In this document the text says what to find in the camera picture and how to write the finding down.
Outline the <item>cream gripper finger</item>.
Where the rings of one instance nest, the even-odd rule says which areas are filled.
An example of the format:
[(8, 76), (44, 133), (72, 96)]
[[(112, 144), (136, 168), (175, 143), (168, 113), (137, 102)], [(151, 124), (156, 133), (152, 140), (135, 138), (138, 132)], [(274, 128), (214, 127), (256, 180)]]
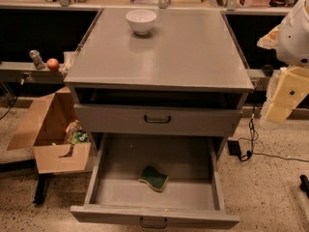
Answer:
[(264, 111), (264, 120), (282, 124), (309, 94), (309, 70), (290, 67), (278, 76), (278, 83)]
[(265, 49), (276, 49), (277, 48), (277, 33), (278, 27), (275, 26), (267, 34), (262, 36), (257, 41), (257, 46)]

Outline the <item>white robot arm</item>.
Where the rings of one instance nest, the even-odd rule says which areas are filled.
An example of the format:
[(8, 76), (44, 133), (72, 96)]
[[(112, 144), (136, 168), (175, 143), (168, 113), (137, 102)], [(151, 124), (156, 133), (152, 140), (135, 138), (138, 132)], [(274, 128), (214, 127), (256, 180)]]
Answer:
[(269, 80), (262, 124), (282, 124), (309, 95), (309, 0), (298, 0), (281, 23), (261, 37), (257, 46), (274, 49), (281, 68)]

